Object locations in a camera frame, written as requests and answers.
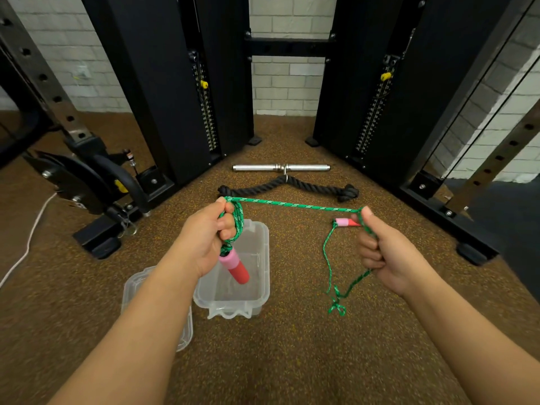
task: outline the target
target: plastic container lid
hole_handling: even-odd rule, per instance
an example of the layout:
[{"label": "plastic container lid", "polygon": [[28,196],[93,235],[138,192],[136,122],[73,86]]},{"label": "plastic container lid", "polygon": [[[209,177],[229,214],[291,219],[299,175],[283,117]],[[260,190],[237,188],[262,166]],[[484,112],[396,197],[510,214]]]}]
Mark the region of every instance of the plastic container lid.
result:
[{"label": "plastic container lid", "polygon": [[[124,286],[124,297],[122,298],[122,310],[121,310],[122,313],[126,309],[127,305],[130,303],[130,301],[133,299],[133,297],[135,296],[135,293],[143,284],[144,280],[150,275],[150,272],[152,272],[154,268],[155,266],[145,268],[142,272],[133,274],[129,278],[129,280],[126,281],[126,285]],[[178,347],[176,348],[176,352],[182,351],[184,348],[186,348],[192,338],[193,338],[193,320],[191,317],[191,306],[190,306],[190,311],[187,313],[186,325],[184,326],[184,330],[182,331],[182,335],[180,336],[180,340],[178,341]]]},{"label": "plastic container lid", "polygon": [[234,242],[234,249],[249,272],[249,281],[239,284],[218,262],[199,279],[193,300],[208,309],[208,318],[221,315],[232,319],[237,315],[251,318],[260,313],[270,296],[269,234],[266,224],[244,220],[244,231]]}]

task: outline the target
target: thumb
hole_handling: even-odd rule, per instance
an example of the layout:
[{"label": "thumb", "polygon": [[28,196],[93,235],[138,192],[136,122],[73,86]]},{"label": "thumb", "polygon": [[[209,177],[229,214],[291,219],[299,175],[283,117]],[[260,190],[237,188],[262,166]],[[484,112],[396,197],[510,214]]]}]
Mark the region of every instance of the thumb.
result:
[{"label": "thumb", "polygon": [[219,215],[225,211],[225,205],[226,205],[225,198],[219,197],[218,200],[216,200],[213,203],[210,203],[208,206],[206,206],[202,211],[204,214],[206,214],[211,219],[217,219]]},{"label": "thumb", "polygon": [[383,238],[391,227],[375,216],[371,209],[366,206],[361,211],[364,224],[369,227],[379,238]]}]

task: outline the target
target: cable machine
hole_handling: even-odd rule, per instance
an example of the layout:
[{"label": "cable machine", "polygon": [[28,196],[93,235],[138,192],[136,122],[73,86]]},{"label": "cable machine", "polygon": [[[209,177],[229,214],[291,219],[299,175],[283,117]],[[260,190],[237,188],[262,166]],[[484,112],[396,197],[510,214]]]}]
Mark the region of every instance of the cable machine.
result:
[{"label": "cable machine", "polygon": [[[156,162],[134,178],[119,166],[134,166],[133,156],[108,154],[80,122],[0,0],[0,64],[3,74],[16,75],[2,75],[0,83],[24,118],[17,136],[0,147],[2,163],[43,133],[61,130],[76,158],[26,159],[63,197],[102,214],[74,237],[105,258],[120,247],[117,236],[127,226],[228,154],[261,141],[253,132],[253,55],[324,57],[307,144],[323,146],[391,191],[480,265],[498,254],[496,241],[462,209],[434,199],[442,180],[421,169],[526,1],[337,0],[328,39],[313,40],[253,38],[248,0],[83,0]],[[122,204],[126,193],[132,201]]]}]

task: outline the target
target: person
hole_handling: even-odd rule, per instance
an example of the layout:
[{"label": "person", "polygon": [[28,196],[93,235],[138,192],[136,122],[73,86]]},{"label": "person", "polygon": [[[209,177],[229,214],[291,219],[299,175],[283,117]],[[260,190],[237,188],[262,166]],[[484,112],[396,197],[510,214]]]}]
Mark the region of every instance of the person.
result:
[{"label": "person", "polygon": [[[236,233],[232,212],[221,197],[186,220],[125,312],[50,404],[164,401],[197,280],[218,261],[221,241]],[[368,207],[362,218],[376,237],[361,231],[361,263],[406,301],[471,402],[540,403],[540,363],[444,282],[401,232]]]}]

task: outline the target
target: dark gray floor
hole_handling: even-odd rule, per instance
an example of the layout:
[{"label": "dark gray floor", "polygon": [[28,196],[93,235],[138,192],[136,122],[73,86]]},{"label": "dark gray floor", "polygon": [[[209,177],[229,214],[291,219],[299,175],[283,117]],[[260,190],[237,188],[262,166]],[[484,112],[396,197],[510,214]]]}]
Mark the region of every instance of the dark gray floor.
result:
[{"label": "dark gray floor", "polygon": [[[455,192],[464,179],[447,179]],[[530,183],[493,182],[472,204],[469,214],[505,245],[502,255],[540,302],[540,175]]]}]

